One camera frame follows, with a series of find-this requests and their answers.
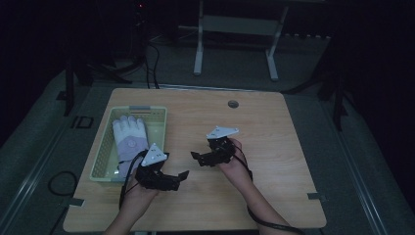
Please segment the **wire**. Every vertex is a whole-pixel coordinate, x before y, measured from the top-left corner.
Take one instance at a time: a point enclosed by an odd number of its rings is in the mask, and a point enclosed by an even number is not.
[[[124,185],[122,185],[121,187],[121,194],[119,195],[119,208],[121,208],[122,202],[124,201],[124,197],[125,194],[127,194],[131,189],[133,189],[134,187],[136,187],[139,183],[136,183],[135,185],[133,185],[131,188],[129,188],[127,190],[127,185],[128,185],[128,181],[129,181],[129,176],[131,174],[132,168],[135,164],[135,162],[140,158],[140,157],[144,157],[147,154],[146,150],[142,151],[140,153],[137,154],[137,156],[134,157],[134,159],[131,161],[131,164],[128,168],[128,172],[127,175],[125,176],[125,180],[124,180]]]
[[[250,210],[250,208],[248,208],[248,213],[250,214],[251,218],[259,223],[260,225],[266,226],[266,227],[270,227],[270,228],[274,228],[274,229],[278,229],[278,230],[283,230],[283,231],[288,231],[288,232],[294,232],[297,234],[304,234],[303,231],[301,231],[298,228],[292,227],[292,226],[287,226],[287,225],[282,225],[282,224],[277,224],[277,223],[270,223],[270,222],[265,222],[263,220],[261,220],[260,218],[256,217],[256,215]]]
[[[232,143],[232,146],[236,149],[238,149],[239,151],[241,151],[242,156],[245,158],[245,154],[244,152],[242,152],[242,149],[240,149],[238,146],[236,146],[235,144]],[[239,157],[237,157],[235,154],[229,152],[227,149],[223,148],[222,146],[217,146],[217,148],[222,149],[225,153],[227,153],[228,155],[232,156],[233,158],[235,158],[239,163],[241,163],[244,168],[247,170],[248,174],[250,175],[251,180],[253,180],[253,172],[248,168],[248,163],[242,161]]]
[[[107,43],[112,44],[110,42],[110,38],[109,38],[110,34],[108,32],[108,29],[104,26],[104,15],[103,15],[102,9],[100,7],[100,4],[98,4],[97,0],[95,0],[95,5],[97,6],[97,11],[98,11],[98,15],[99,15],[99,18],[100,18],[100,23],[102,25],[102,28],[104,29],[104,33],[106,34],[105,38],[107,39]],[[133,39],[134,39],[134,37],[133,37],[134,32],[133,31],[134,31],[134,29],[132,27],[131,30],[130,30],[130,43],[129,43],[130,45],[129,45],[129,50],[128,50],[128,53],[127,53],[127,58],[130,58],[132,56]],[[103,66],[103,67],[105,69],[107,69],[108,71],[114,72],[115,74],[120,74],[120,73],[123,73],[123,72],[132,71],[132,70],[140,67],[141,65],[142,65],[142,62],[140,62],[139,60],[132,60],[130,65],[125,66],[123,68],[119,68],[119,69],[109,69],[106,66]]]
[[[150,69],[150,66],[149,66],[149,61],[148,61],[147,57],[146,57],[146,59],[145,59],[145,61],[144,61],[145,65],[146,65],[146,80],[147,80],[147,87],[150,89],[150,74],[151,74],[151,75],[153,76],[153,82],[154,82],[154,84],[155,84],[156,89],[160,89],[160,87],[159,87],[159,83],[158,83],[158,81],[157,81],[157,76],[156,76],[156,69],[157,69],[157,64],[159,63],[160,51],[159,51],[159,49],[157,49],[157,47],[155,47],[155,46],[154,46],[153,44],[151,44],[151,43],[149,43],[149,46],[150,46],[151,48],[153,48],[153,49],[155,49],[155,50],[156,50],[156,52],[157,52],[157,56],[156,56],[156,61],[155,61],[155,64],[154,64],[154,66],[153,66],[153,68],[152,68],[152,69]]]
[[[70,192],[67,192],[67,193],[58,192],[58,191],[56,191],[56,190],[52,187],[52,184],[53,184],[54,180],[55,180],[56,178],[58,178],[58,176],[63,175],[63,174],[68,174],[68,175],[70,175],[70,176],[72,177],[72,179],[73,179],[73,187],[72,187],[72,190],[71,190]],[[72,197],[73,197],[73,194],[75,193],[75,190],[76,190],[76,186],[77,186],[77,184],[78,184],[78,179],[77,179],[76,175],[75,175],[73,172],[71,172],[71,171],[64,170],[64,171],[61,171],[61,172],[59,172],[59,173],[55,174],[55,175],[54,175],[51,179],[49,179],[49,182],[48,182],[48,189],[49,189],[49,191],[50,191],[53,195],[57,195],[57,196],[70,196],[70,197],[72,198]],[[50,235],[52,235],[52,234],[53,234],[53,232],[55,231],[55,229],[56,229],[56,227],[58,226],[59,222],[60,222],[60,221],[61,221],[61,219],[64,217],[64,214],[68,211],[68,208],[69,208],[69,206],[65,206],[64,210],[61,212],[61,214],[59,215],[59,217],[58,217],[58,219],[56,220],[55,224],[53,225],[53,227],[52,227],[51,231],[49,232],[49,234],[50,234]]]

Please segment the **white plastic part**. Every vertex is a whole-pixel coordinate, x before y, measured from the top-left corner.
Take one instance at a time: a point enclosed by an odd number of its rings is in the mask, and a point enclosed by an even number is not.
[[[141,162],[142,166],[147,165],[153,165],[162,161],[167,160],[167,155],[162,152],[162,150],[157,147],[156,143],[154,143],[150,149],[149,152],[147,152],[146,157],[144,157],[144,160]]]
[[[238,128],[229,128],[217,125],[216,128],[210,134],[207,134],[207,139],[218,139],[238,132]]]

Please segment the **metal stand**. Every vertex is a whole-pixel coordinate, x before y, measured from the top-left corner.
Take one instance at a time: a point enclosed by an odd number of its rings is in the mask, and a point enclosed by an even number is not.
[[[66,102],[64,116],[67,117],[69,116],[74,104],[73,66],[71,57],[69,57],[67,60],[65,79],[66,89],[65,91],[61,91],[59,93],[57,100],[64,100]]]
[[[345,82],[348,72],[346,67],[347,60],[345,59],[346,52],[342,50],[342,53],[340,53],[339,51],[339,48],[344,49],[346,47],[344,44],[342,44],[343,47],[339,47],[338,43],[337,38],[333,38],[330,41],[308,81],[292,89],[283,90],[281,93],[296,94],[314,84],[322,82],[323,85],[317,96],[319,100],[328,101],[333,94],[335,95],[333,122],[336,128],[342,131],[341,117],[346,115],[343,99],[347,98],[345,95]]]
[[[287,17],[288,10],[289,7],[284,8],[280,21],[210,16],[204,15],[204,0],[200,0],[198,48],[196,50],[195,67],[193,70],[194,75],[202,74],[202,62],[204,56],[204,31],[220,31],[273,36],[272,45],[265,51],[265,56],[268,64],[270,78],[273,81],[277,81],[278,74],[275,67],[274,53],[278,40],[281,36],[281,31],[283,29],[284,20]]]

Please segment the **glove finger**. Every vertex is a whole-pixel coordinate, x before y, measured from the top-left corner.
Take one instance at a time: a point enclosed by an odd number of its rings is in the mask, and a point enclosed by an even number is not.
[[[118,119],[113,121],[113,131],[114,131],[114,139],[116,143],[119,143],[121,140],[119,138],[121,138],[121,126],[120,126],[120,122]]]
[[[129,124],[130,128],[139,129],[139,126],[137,125],[137,120],[135,119],[134,116],[129,116],[128,117],[128,124]]]
[[[141,118],[137,119],[137,128],[144,133],[145,138],[147,138],[147,134],[146,134],[146,126],[144,125],[144,121]]]
[[[119,118],[119,125],[121,127],[121,130],[125,130],[125,129],[129,128],[128,118],[126,116],[121,116]]]

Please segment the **white glove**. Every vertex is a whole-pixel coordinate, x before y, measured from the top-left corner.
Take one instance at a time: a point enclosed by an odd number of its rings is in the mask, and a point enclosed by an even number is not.
[[[149,149],[146,127],[140,118],[122,116],[113,121],[113,131],[118,153],[119,176],[125,177],[134,157]],[[132,169],[136,168],[142,160],[143,158],[138,159]]]

